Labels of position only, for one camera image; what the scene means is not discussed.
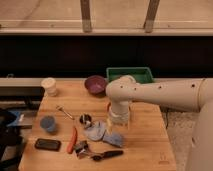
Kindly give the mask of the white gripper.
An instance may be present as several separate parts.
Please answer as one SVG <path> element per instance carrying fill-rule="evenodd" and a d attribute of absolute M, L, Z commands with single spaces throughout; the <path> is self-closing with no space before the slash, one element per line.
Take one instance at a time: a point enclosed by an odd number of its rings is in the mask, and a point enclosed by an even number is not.
<path fill-rule="evenodd" d="M 107 133 L 112 133 L 112 123 L 114 124 L 126 124 L 127 129 L 130 129 L 131 125 L 131 106 L 128 101 L 123 102 L 111 102 L 109 109 L 109 118 L 106 119 Z"/>

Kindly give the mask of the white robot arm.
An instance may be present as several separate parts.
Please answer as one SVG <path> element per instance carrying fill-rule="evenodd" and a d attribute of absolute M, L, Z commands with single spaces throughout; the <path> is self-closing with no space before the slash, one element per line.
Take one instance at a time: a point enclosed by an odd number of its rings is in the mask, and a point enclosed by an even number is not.
<path fill-rule="evenodd" d="M 213 78 L 140 84 L 126 75 L 110 82 L 106 94 L 109 118 L 117 124 L 129 121 L 132 101 L 198 112 L 185 171 L 213 171 Z"/>

